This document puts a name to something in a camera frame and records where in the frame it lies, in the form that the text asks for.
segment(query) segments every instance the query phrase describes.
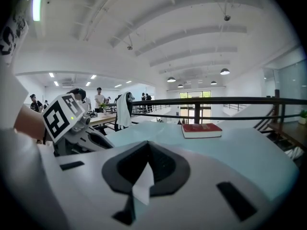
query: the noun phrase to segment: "light blue tabletop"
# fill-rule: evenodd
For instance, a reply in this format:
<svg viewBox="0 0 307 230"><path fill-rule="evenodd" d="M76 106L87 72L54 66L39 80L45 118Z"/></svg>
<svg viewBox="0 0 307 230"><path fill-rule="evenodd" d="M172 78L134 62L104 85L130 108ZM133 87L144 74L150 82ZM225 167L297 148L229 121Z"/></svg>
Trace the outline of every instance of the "light blue tabletop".
<svg viewBox="0 0 307 230"><path fill-rule="evenodd" d="M216 158L251 180L270 200L286 194L298 176L288 156L253 128L224 129L220 138L185 139L181 125L146 121L107 138L116 147L149 140Z"/></svg>

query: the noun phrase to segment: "forearm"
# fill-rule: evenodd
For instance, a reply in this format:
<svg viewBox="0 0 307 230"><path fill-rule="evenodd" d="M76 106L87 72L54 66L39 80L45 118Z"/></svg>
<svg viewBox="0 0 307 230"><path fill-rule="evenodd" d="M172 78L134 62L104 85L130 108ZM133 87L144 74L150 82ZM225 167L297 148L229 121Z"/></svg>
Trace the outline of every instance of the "forearm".
<svg viewBox="0 0 307 230"><path fill-rule="evenodd" d="M44 138L43 116L25 105L22 106L17 116L14 128L34 139L42 140Z"/></svg>

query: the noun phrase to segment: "plant pot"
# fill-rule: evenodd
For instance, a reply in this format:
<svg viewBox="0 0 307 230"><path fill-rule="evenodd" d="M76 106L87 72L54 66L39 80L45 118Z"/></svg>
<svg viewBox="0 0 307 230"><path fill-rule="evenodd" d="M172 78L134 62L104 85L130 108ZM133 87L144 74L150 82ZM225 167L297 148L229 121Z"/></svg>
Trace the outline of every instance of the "plant pot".
<svg viewBox="0 0 307 230"><path fill-rule="evenodd" d="M305 125L306 124L306 119L304 117L299 117L298 123L302 124L302 125Z"/></svg>

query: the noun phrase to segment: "black t-shirt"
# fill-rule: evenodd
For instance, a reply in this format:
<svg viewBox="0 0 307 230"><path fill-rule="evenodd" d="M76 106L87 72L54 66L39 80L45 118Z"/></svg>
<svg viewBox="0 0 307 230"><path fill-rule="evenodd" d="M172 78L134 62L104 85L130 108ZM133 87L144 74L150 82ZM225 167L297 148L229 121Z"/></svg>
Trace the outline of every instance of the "black t-shirt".
<svg viewBox="0 0 307 230"><path fill-rule="evenodd" d="M43 104L41 104L40 101L35 101L35 102L32 102L31 105L30 105L30 108L36 112L39 113L39 107L42 106Z"/></svg>

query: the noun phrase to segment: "red book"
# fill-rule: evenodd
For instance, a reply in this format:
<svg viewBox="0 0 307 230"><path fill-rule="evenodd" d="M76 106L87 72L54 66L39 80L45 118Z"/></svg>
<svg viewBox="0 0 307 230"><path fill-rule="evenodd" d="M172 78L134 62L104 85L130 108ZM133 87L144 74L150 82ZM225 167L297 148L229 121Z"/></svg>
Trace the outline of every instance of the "red book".
<svg viewBox="0 0 307 230"><path fill-rule="evenodd" d="M221 137L222 129L214 124L194 124L182 125L182 133L184 138L212 138Z"/></svg>

